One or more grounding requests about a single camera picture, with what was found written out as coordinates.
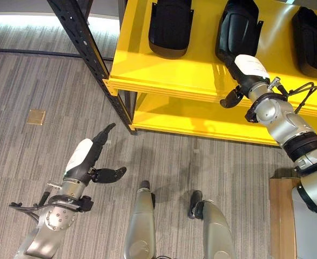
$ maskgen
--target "wall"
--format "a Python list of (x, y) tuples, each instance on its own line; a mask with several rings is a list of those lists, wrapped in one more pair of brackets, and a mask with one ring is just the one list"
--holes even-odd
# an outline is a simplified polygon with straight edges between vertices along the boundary
[[(46, 0), (0, 0), (0, 12), (51, 12)], [(93, 0), (91, 12), (97, 15), (118, 16), (117, 0)]]

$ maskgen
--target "yellow shelf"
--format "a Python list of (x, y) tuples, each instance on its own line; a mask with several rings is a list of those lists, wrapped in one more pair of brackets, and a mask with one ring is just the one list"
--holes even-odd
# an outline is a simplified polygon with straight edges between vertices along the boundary
[[(187, 53), (171, 60), (158, 57), (149, 48), (152, 1), (130, 0), (110, 79), (106, 82), (110, 92), (116, 95), (117, 90), (129, 90), (218, 103), (236, 86), (214, 53), (218, 23), (226, 2), (192, 1), (194, 17)], [(317, 78), (308, 78), (296, 68), (291, 20), (299, 7), (271, 0), (255, 2), (259, 8), (259, 19), (264, 21), (257, 57), (271, 79), (279, 76), (288, 90), (309, 81), (317, 85)], [(289, 102), (297, 107), (303, 98), (304, 94), (293, 96)], [(245, 98), (240, 103), (242, 107), (250, 105)], [(317, 91), (309, 98), (301, 115), (317, 117)]]
[[(251, 124), (247, 108), (224, 109), (217, 103), (139, 93), (133, 124), (135, 128), (201, 137), (277, 145), (260, 124)], [(304, 116), (317, 132), (317, 117)]]

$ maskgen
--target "metal frame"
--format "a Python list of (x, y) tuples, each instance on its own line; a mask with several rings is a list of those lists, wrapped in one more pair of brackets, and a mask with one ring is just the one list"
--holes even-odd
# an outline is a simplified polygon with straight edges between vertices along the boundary
[(135, 134), (136, 130), (131, 129), (129, 126), (132, 124), (132, 116), (129, 111), (130, 108), (126, 108), (119, 95), (110, 95), (103, 83), (103, 79), (109, 79), (109, 71), (105, 66), (102, 56), (100, 55), (96, 42), (89, 30), (86, 19), (77, 0), (47, 0), (47, 2), (61, 22), (61, 25), (65, 29), (81, 57), (84, 59), (100, 88), (103, 90), (111, 105), (120, 116), (122, 122), (131, 134)]

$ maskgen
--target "striped carpet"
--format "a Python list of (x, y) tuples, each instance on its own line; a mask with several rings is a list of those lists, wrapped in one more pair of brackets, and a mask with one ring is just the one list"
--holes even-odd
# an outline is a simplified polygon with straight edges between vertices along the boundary
[[(30, 108), (43, 126), (25, 124)], [(60, 182), (77, 144), (116, 122), (96, 166), (128, 168), (117, 183), (91, 183), (95, 201), (69, 229), (55, 258), (122, 258), (136, 189), (156, 194), (157, 255), (203, 257), (202, 222), (187, 218), (200, 189), (223, 211), (239, 258), (270, 258), (268, 179), (291, 167), (275, 147), (139, 131), (129, 135), (81, 59), (0, 53), (0, 259), (12, 258), (32, 229), (11, 201), (38, 202), (48, 180)]]

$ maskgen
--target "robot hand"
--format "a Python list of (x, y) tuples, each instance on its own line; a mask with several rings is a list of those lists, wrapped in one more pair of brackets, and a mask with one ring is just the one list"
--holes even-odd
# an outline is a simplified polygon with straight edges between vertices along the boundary
[[(21, 203), (10, 204), (20, 212), (31, 216), (36, 222), (36, 228), (27, 235), (26, 239), (15, 254), (15, 259), (51, 259), (60, 246), (66, 230), (73, 224), (78, 212), (91, 210), (93, 201), (82, 193), (90, 180), (96, 183), (110, 183), (121, 179), (126, 168), (118, 170), (94, 169), (96, 161), (107, 141), (109, 131), (115, 127), (112, 123), (91, 139), (79, 143), (69, 160), (62, 184), (47, 183), (47, 188), (39, 202), (33, 207), (22, 207)], [(52, 189), (57, 194), (48, 197)], [(43, 209), (40, 216), (34, 212)]]

